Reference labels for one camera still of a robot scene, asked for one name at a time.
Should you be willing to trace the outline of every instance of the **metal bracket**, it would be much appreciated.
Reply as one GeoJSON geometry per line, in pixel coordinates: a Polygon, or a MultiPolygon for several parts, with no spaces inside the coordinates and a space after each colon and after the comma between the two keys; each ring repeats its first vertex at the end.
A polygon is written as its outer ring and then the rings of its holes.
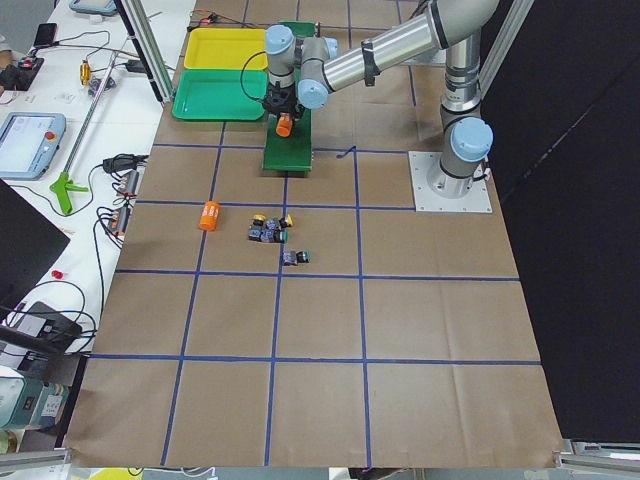
{"type": "MultiPolygon", "coordinates": [[[[449,199],[435,193],[427,183],[427,172],[440,160],[441,152],[409,152],[411,183],[416,212],[437,213],[492,213],[491,200],[485,180],[473,182],[462,198],[449,199]]],[[[482,166],[474,176],[482,175],[482,166]]]]}

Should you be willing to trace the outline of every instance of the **cardboard work surface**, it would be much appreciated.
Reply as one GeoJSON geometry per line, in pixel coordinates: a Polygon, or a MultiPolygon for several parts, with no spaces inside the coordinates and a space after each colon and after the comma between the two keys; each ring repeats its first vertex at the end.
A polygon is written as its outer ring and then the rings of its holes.
{"type": "MultiPolygon", "coordinates": [[[[197,6],[318,20],[341,51],[414,6],[330,3],[197,6]]],[[[67,436],[76,463],[551,464],[560,433],[492,182],[491,215],[414,211],[407,151],[440,145],[442,89],[441,69],[394,67],[333,94],[306,176],[261,169],[266,119],[165,107],[67,436]],[[284,247],[247,240],[257,213],[292,215],[284,247]],[[282,266],[283,248],[311,262],[282,266]]]]}

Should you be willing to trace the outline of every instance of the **green clamp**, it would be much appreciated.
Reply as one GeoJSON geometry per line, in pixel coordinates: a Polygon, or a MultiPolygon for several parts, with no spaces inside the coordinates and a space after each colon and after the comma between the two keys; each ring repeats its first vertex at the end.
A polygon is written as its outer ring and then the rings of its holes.
{"type": "Polygon", "coordinates": [[[87,187],[81,187],[79,185],[74,185],[73,180],[69,179],[69,172],[61,172],[58,180],[53,182],[49,187],[53,193],[58,197],[58,203],[60,204],[60,210],[64,215],[69,215],[73,210],[73,205],[71,205],[71,200],[69,199],[69,190],[72,192],[88,192],[89,189],[87,187]]]}

